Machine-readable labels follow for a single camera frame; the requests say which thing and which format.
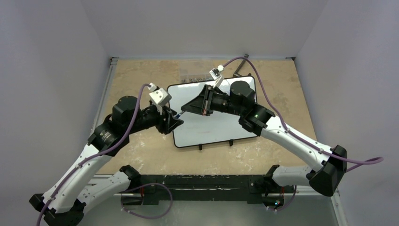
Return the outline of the white whiteboard black frame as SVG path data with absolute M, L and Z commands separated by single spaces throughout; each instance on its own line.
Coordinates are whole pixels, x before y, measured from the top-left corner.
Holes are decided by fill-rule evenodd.
M 177 113 L 181 107 L 194 99 L 204 85 L 212 85 L 214 81 L 174 84 L 167 88 L 172 99 L 169 107 Z M 183 125 L 173 130 L 173 141 L 177 148 L 228 142 L 256 137 L 239 125 L 239 116 L 213 112 L 210 116 L 201 116 L 193 113 L 183 113 L 180 119 Z

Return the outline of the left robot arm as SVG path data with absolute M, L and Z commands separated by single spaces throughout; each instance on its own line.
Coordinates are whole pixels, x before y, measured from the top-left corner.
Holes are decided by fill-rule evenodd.
M 177 112 L 168 106 L 151 101 L 148 107 L 140 109 L 139 102 L 139 97 L 120 98 L 61 179 L 45 193 L 30 198 L 30 204 L 39 212 L 37 225 L 45 221 L 49 226 L 75 226 L 92 208 L 114 194 L 144 193 L 142 176 L 130 165 L 87 187 L 92 177 L 129 143 L 131 134 L 152 127 L 161 134 L 169 134 L 183 124 Z

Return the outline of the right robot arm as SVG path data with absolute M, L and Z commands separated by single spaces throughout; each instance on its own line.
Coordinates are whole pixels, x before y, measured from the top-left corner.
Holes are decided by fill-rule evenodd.
M 271 192 L 283 186 L 310 186 L 331 197 L 347 171 L 344 147 L 330 147 L 284 124 L 274 112 L 255 101 L 255 91 L 245 81 L 233 82 L 229 93 L 204 85 L 181 110 L 204 116 L 213 111 L 237 115 L 244 130 L 277 143 L 306 163 L 302 167 L 276 166 L 264 179 L 265 188 Z

